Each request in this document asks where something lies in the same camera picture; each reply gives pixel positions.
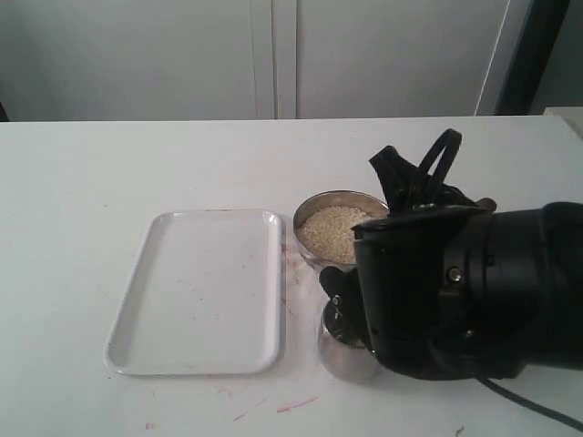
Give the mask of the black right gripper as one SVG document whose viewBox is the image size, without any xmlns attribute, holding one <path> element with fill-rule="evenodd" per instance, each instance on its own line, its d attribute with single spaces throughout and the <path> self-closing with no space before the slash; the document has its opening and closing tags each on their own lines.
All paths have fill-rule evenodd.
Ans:
<svg viewBox="0 0 583 437">
<path fill-rule="evenodd" d="M 329 266 L 319 282 L 348 327 L 364 341 L 364 318 L 374 357 L 411 378 L 493 378 L 496 367 L 456 371 L 439 362 L 431 339 L 444 317 L 439 292 L 444 254 L 470 219 L 490 219 L 478 206 L 391 206 L 384 218 L 354 229 L 357 267 Z"/>
</svg>

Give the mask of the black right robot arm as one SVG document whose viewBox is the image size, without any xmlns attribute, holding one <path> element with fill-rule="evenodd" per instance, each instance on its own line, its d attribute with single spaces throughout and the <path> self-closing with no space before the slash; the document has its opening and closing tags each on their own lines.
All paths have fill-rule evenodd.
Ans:
<svg viewBox="0 0 583 437">
<path fill-rule="evenodd" d="M 372 158 L 390 213 L 354 230 L 324 292 L 386 369 L 426 381 L 582 366 L 582 207 L 490 212 L 446 185 L 455 149 Z"/>
</svg>

